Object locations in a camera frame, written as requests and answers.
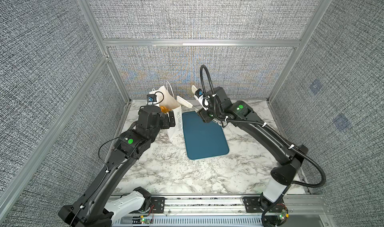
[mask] orange object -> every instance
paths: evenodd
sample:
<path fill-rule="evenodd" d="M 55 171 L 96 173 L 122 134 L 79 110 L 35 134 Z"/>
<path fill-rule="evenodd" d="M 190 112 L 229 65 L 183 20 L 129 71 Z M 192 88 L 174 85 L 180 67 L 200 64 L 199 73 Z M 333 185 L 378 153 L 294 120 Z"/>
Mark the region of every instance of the orange object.
<path fill-rule="evenodd" d="M 160 108 L 161 108 L 161 112 L 163 112 L 164 114 L 169 112 L 169 109 L 167 109 L 167 107 L 165 106 L 160 106 Z"/>

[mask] marble countertop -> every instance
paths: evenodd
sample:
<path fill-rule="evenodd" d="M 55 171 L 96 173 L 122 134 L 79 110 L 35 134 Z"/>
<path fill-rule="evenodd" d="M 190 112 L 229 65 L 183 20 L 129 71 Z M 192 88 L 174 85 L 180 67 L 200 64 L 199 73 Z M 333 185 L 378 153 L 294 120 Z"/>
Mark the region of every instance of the marble countertop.
<path fill-rule="evenodd" d="M 277 130 L 266 101 L 245 102 Z M 133 100 L 123 132 L 137 120 L 138 109 L 145 104 L 146 100 Z M 152 194 L 260 194 L 268 183 L 271 169 L 277 166 L 275 158 L 252 136 L 232 124 L 223 131 L 230 150 L 227 155 L 190 160 L 182 130 L 171 140 L 161 130 L 151 147 L 124 175 L 115 192 L 127 193 L 141 186 Z M 305 194 L 305 191 L 302 186 L 292 185 L 288 194 Z"/>

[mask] blue stain on wall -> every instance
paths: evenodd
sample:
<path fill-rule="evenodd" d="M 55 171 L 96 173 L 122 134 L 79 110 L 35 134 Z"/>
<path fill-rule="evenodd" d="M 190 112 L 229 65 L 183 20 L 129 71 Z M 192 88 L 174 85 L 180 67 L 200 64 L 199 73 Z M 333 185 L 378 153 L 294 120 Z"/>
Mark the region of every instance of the blue stain on wall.
<path fill-rule="evenodd" d="M 352 126 L 352 123 L 347 119 L 347 117 L 345 117 L 344 114 L 338 114 L 333 119 L 333 123 L 340 132 L 349 129 Z"/>
<path fill-rule="evenodd" d="M 315 79 L 310 85 L 310 90 L 314 95 L 316 95 L 319 93 L 322 87 L 323 87 L 323 84 L 320 82 L 320 80 Z"/>

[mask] textured gray panel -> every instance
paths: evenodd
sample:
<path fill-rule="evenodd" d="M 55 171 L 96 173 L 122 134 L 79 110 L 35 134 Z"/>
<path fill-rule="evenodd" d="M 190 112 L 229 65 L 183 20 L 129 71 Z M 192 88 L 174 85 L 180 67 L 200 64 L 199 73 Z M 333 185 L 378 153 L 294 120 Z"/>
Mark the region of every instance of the textured gray panel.
<path fill-rule="evenodd" d="M 66 226 L 57 212 L 97 176 L 124 105 L 105 66 L 1 226 Z"/>
<path fill-rule="evenodd" d="M 327 173 L 313 191 L 339 227 L 382 226 L 383 13 L 384 0 L 333 0 L 272 103 L 287 136 Z M 307 163 L 304 171 L 319 180 Z"/>
<path fill-rule="evenodd" d="M 105 38 L 299 39 L 319 0 L 89 0 Z"/>
<path fill-rule="evenodd" d="M 110 47 L 132 98 L 145 99 L 168 80 L 176 95 L 193 97 L 205 64 L 214 86 L 232 98 L 267 98 L 291 47 Z"/>
<path fill-rule="evenodd" d="M 0 194 L 101 56 L 76 0 L 0 0 Z"/>

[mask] blue cutting board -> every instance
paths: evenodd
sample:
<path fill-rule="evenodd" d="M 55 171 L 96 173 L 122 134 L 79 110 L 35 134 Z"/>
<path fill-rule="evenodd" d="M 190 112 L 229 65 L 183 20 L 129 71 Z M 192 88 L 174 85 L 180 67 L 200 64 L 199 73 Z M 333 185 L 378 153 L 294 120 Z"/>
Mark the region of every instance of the blue cutting board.
<path fill-rule="evenodd" d="M 182 116 L 189 159 L 203 159 L 229 153 L 228 143 L 220 125 L 213 121 L 204 123 L 196 112 L 186 112 Z"/>

